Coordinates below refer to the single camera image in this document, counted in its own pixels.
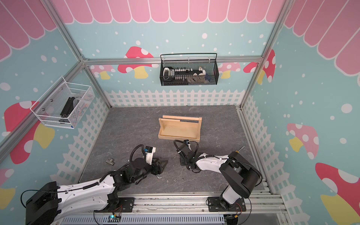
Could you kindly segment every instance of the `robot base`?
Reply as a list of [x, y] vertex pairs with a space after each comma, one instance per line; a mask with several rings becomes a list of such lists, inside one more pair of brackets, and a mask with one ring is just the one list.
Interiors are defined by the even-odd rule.
[[132, 208], [134, 207], [134, 199], [135, 198], [118, 198], [119, 203], [117, 204], [117, 210], [113, 211], [112, 208], [105, 207], [103, 210], [95, 210], [95, 212], [132, 212]]
[[229, 204], [224, 200], [221, 200], [221, 197], [208, 197], [207, 205], [209, 206], [209, 212], [235, 212], [235, 211], [246, 211], [246, 206], [244, 198], [238, 198], [234, 204]]

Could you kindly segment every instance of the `wooden handle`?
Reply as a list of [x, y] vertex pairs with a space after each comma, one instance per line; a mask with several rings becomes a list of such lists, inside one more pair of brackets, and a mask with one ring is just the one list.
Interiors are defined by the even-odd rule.
[[163, 115], [162, 117], [166, 118], [166, 119], [196, 120], [196, 121], [199, 121], [201, 119], [201, 117], [186, 117], [186, 116], [166, 116], [166, 115]]
[[161, 120], [161, 121], [176, 121], [176, 122], [180, 122], [180, 120], [163, 119], [163, 118], [159, 118], [159, 120]]

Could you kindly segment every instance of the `white wire basket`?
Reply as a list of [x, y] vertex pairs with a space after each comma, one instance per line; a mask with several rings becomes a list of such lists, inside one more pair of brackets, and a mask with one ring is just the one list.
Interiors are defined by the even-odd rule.
[[[58, 87], [42, 102], [40, 100], [49, 93], [55, 84]], [[61, 115], [61, 112], [69, 98], [74, 97], [76, 105], [70, 114]], [[93, 88], [89, 85], [66, 82], [60, 77], [31, 107], [30, 110], [45, 125], [75, 129], [81, 117], [94, 99]]]

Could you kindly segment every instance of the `gray floor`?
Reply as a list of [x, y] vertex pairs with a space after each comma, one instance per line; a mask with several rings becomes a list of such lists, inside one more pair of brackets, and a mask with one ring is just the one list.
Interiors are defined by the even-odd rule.
[[[180, 166], [179, 154], [173, 141], [158, 139], [159, 118], [162, 115], [202, 117], [199, 152], [221, 156], [245, 146], [241, 155], [255, 165], [233, 105], [112, 108], [92, 150], [81, 182], [100, 178], [107, 171], [120, 168], [128, 162], [133, 148], [144, 144], [156, 147], [154, 157], [167, 159], [169, 162], [162, 174], [150, 174], [139, 185], [132, 184], [119, 194], [222, 192], [228, 183], [220, 173], [201, 171], [195, 174], [187, 170]], [[133, 159], [141, 156], [138, 149]], [[109, 158], [114, 159], [114, 166], [105, 163]]]

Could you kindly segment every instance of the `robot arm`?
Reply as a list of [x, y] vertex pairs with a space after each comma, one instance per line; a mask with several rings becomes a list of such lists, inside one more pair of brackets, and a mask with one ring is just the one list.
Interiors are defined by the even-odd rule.
[[185, 165], [188, 170], [193, 172], [211, 170], [225, 177], [229, 186], [221, 194], [221, 198], [230, 205], [240, 197], [248, 198], [254, 187], [260, 184], [258, 183], [259, 179], [262, 179], [260, 172], [238, 151], [225, 156], [215, 156], [198, 153], [198, 144], [193, 152], [189, 140], [174, 140], [174, 144], [180, 155], [181, 165]]
[[[132, 160], [134, 152], [141, 148], [144, 158]], [[163, 172], [167, 161], [153, 159], [156, 148], [138, 145], [131, 153], [129, 163], [102, 178], [73, 185], [45, 184], [26, 201], [26, 225], [47, 225], [54, 220], [88, 210], [113, 212], [121, 205], [117, 192], [138, 184], [148, 174]]]

